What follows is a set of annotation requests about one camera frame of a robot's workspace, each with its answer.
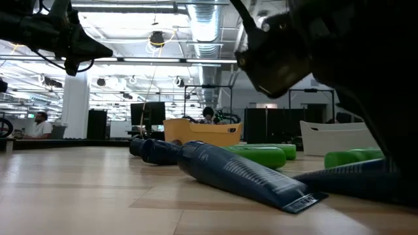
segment ceiling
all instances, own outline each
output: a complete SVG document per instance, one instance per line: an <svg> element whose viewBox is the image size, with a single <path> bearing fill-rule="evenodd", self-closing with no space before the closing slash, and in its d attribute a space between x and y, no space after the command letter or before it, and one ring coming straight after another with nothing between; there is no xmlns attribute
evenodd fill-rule
<svg viewBox="0 0 418 235"><path fill-rule="evenodd" d="M261 24L265 14L273 15L286 9L284 1L243 0L243 2L258 24ZM204 6L219 11L219 14L212 15L219 22L219 31L215 40L201 40L210 39L209 27L213 26L207 24L195 27L193 24L196 21L193 15L198 11L193 12L191 7L196 5L190 3L205 3ZM44 4L50 7L52 0L45 0ZM177 86L178 79L183 80L186 85L201 85L206 83L206 73L210 72L210 67L213 67L218 71L213 83L227 85L231 75L236 73L236 66L231 66L231 61L234 61L234 51L245 46L246 36L238 13L230 2L225 0L74 0L72 4L80 11L79 18L86 33L112 49L114 57L203 58L225 61L225 64L214 63L203 67L199 62L184 65L96 61L88 70L91 78L90 108L107 109L110 119L129 119L129 104L144 101L165 101L168 118L181 116L182 112L179 110L183 106L184 89ZM163 32L165 44L162 48L155 48L150 44L150 35L155 31ZM199 46L213 47L216 53L201 55L195 49ZM40 53L45 56L53 55L45 51ZM2 40L0 40L0 55L36 56L25 46ZM65 79L71 77L68 78L64 70L43 60L19 58L21 59L0 60L0 77L9 84L8 92L0 96L0 110L19 117L23 117L22 114L25 112L44 110L51 114L51 120L59 119L63 89L47 86L44 81L45 78L53 79L65 87ZM106 85L97 85L98 79L104 79ZM252 85L243 73L237 76L235 86L237 89L252 89ZM123 98L120 91L130 94L132 99ZM187 113L198 117L203 106L212 105L208 104L208 100L214 102L217 99L217 91L198 88L193 92L196 95L191 95L187 101Z"/></svg>

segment person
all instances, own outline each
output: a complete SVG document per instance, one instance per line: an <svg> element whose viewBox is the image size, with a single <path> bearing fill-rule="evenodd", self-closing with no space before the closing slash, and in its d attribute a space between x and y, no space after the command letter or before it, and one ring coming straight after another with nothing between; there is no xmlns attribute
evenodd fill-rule
<svg viewBox="0 0 418 235"><path fill-rule="evenodd" d="M25 135L24 139L44 140L50 137L52 132L51 123L46 122L48 115L44 112L38 112L35 116L35 126L33 127L33 133Z"/></svg>
<svg viewBox="0 0 418 235"><path fill-rule="evenodd" d="M199 120L200 124L211 124L214 125L215 122L213 120L213 117L215 115L215 111L213 108L206 107L203 109L203 119Z"/></svg>

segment green cylinder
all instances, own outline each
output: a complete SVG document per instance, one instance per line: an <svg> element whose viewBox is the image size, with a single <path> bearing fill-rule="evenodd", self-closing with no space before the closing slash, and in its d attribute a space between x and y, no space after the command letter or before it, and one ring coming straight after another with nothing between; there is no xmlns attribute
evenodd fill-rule
<svg viewBox="0 0 418 235"><path fill-rule="evenodd" d="M229 146L222 148L271 169L286 164L285 152L277 147Z"/></svg>
<svg viewBox="0 0 418 235"><path fill-rule="evenodd" d="M294 144L239 144L235 146L248 146L248 147L276 147L283 150L286 154L287 160L296 159L296 146Z"/></svg>
<svg viewBox="0 0 418 235"><path fill-rule="evenodd" d="M342 166L362 161L382 159L384 154L380 149L352 149L349 151L329 152L325 155L325 168Z"/></svg>

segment wooden floor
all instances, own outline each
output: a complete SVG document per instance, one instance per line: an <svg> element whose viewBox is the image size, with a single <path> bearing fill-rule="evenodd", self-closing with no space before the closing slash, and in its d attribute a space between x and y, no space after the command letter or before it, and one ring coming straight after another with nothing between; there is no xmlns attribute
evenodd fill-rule
<svg viewBox="0 0 418 235"><path fill-rule="evenodd" d="M298 156L283 171L323 167ZM331 195L289 215L150 166L127 148L15 151L0 156L0 235L418 234L406 208Z"/></svg>

